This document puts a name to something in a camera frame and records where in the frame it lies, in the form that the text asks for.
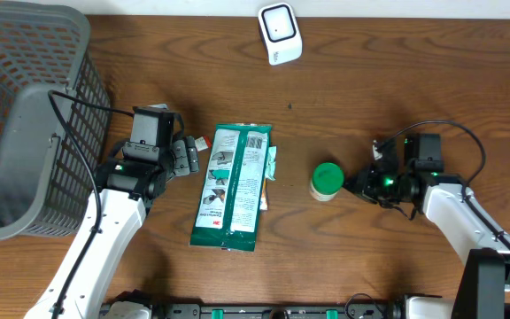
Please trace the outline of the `red sachet packet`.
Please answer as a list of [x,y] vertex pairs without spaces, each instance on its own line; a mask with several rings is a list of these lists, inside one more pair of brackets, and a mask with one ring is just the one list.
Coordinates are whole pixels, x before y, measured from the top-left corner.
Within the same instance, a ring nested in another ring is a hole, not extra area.
[[212,147],[212,142],[208,136],[201,136],[195,140],[195,146],[198,152],[208,150]]

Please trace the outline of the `green white sponge package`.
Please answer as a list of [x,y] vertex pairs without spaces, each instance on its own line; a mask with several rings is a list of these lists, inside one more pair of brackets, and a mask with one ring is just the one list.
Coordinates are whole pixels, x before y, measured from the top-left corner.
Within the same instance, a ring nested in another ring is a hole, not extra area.
[[219,124],[189,244],[255,250],[270,148],[269,124]]

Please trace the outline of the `green-lidded white jar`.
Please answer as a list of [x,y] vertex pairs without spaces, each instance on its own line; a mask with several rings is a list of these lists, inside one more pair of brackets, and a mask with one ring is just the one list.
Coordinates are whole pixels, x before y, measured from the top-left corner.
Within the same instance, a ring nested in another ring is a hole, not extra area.
[[314,169],[310,181],[310,194],[318,201],[330,201],[342,189],[344,171],[335,163],[321,163]]

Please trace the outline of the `mint green wipes packet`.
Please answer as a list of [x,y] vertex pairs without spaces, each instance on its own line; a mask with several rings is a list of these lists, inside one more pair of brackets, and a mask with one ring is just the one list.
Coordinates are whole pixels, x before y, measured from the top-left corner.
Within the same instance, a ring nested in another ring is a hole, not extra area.
[[276,170],[276,153],[277,153],[276,146],[270,146],[268,148],[265,178],[269,181],[275,180],[274,175]]

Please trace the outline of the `orange white box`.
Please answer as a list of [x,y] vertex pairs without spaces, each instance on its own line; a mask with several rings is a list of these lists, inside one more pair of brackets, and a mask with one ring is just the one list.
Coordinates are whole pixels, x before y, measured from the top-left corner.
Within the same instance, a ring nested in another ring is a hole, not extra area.
[[268,210],[268,199],[267,199],[267,179],[263,181],[261,197],[259,202],[259,209],[261,211]]

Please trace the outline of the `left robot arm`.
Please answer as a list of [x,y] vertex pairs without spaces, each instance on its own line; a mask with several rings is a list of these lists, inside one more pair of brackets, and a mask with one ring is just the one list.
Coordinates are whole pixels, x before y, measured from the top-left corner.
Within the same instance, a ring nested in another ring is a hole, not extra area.
[[119,265],[154,201],[175,177],[198,171],[193,137],[164,104],[136,107],[131,137],[99,166],[84,220],[28,318],[97,318]]

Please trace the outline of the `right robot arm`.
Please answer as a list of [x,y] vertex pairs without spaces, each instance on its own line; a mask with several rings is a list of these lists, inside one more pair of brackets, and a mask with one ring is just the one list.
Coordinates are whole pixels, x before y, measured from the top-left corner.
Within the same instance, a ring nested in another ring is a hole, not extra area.
[[391,302],[385,318],[510,318],[510,235],[487,214],[467,182],[444,170],[441,138],[412,134],[404,162],[392,142],[375,144],[374,161],[344,182],[356,197],[385,209],[413,205],[444,234],[464,270],[454,299],[408,294]]

